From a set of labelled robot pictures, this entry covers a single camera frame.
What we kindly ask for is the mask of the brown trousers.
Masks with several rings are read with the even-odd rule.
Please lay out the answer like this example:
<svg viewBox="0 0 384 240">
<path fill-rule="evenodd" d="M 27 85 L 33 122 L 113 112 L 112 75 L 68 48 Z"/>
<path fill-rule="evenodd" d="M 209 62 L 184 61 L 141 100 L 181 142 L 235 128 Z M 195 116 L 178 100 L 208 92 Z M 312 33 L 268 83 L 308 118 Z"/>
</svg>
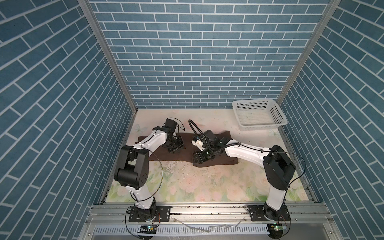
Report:
<svg viewBox="0 0 384 240">
<path fill-rule="evenodd" d="M 185 146 L 177 150 L 175 153 L 169 153 L 168 149 L 165 147 L 157 148 L 154 153 L 161 161 L 179 161 L 192 163 L 193 166 L 198 168 L 211 167 L 216 165 L 236 165 L 239 163 L 238 158 L 228 157 L 224 151 L 212 158 L 212 160 L 207 160 L 204 163 L 197 163 L 194 153 L 200 151 L 200 149 L 192 144 L 193 133 L 181 133 L 180 134 Z"/>
</svg>

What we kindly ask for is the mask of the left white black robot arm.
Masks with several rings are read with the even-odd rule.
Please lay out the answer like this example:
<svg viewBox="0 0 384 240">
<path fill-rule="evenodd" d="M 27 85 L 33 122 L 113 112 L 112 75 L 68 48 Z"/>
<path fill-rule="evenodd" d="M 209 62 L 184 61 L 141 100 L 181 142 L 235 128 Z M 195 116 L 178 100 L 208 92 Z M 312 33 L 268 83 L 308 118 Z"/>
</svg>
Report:
<svg viewBox="0 0 384 240">
<path fill-rule="evenodd" d="M 120 150 L 114 180 L 130 191 L 135 201 L 131 213 L 142 222 L 152 222 L 157 217 L 155 195 L 150 193 L 147 186 L 149 157 L 159 147 L 174 153 L 184 146 L 183 139 L 176 132 L 178 127 L 178 124 L 155 127 L 142 141 L 133 146 L 123 146 Z"/>
</svg>

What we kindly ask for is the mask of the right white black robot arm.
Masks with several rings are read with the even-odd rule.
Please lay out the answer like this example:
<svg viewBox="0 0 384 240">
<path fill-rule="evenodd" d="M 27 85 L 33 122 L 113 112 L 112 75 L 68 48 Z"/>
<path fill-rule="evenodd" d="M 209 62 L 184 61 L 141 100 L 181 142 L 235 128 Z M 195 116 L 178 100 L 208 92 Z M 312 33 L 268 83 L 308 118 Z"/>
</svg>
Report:
<svg viewBox="0 0 384 240">
<path fill-rule="evenodd" d="M 203 163 L 225 154 L 228 157 L 243 159 L 262 167 L 270 184 L 263 212 L 268 220 L 279 220 L 289 185 L 296 172 L 296 166 L 288 153 L 278 145 L 271 148 L 260 148 L 233 139 L 218 140 L 214 143 L 213 146 L 199 137 L 193 138 L 192 144 L 199 149 L 194 152 L 194 164 L 201 167 Z"/>
</svg>

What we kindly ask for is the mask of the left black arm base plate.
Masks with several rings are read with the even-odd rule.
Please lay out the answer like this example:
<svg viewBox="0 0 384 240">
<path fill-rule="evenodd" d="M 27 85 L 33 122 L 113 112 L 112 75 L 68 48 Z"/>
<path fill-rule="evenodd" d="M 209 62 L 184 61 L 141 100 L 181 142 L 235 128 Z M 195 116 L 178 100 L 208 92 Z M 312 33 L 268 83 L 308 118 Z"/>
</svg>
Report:
<svg viewBox="0 0 384 240">
<path fill-rule="evenodd" d="M 142 210 L 137 207 L 132 207 L 128 210 L 128 222 L 130 223 L 149 223 L 149 222 L 169 222 L 171 207 L 156 206 L 156 210 Z"/>
</svg>

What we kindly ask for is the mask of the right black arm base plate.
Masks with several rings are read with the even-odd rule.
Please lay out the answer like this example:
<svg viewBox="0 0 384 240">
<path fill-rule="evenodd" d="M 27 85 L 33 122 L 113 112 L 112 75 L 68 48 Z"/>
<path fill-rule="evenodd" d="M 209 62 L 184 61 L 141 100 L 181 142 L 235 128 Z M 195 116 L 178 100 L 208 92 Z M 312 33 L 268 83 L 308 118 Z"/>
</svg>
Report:
<svg viewBox="0 0 384 240">
<path fill-rule="evenodd" d="M 249 212 L 251 221 L 290 221 L 291 216 L 289 214 L 286 205 L 282 205 L 280 210 L 276 211 L 268 205 L 247 205 L 246 210 Z"/>
</svg>

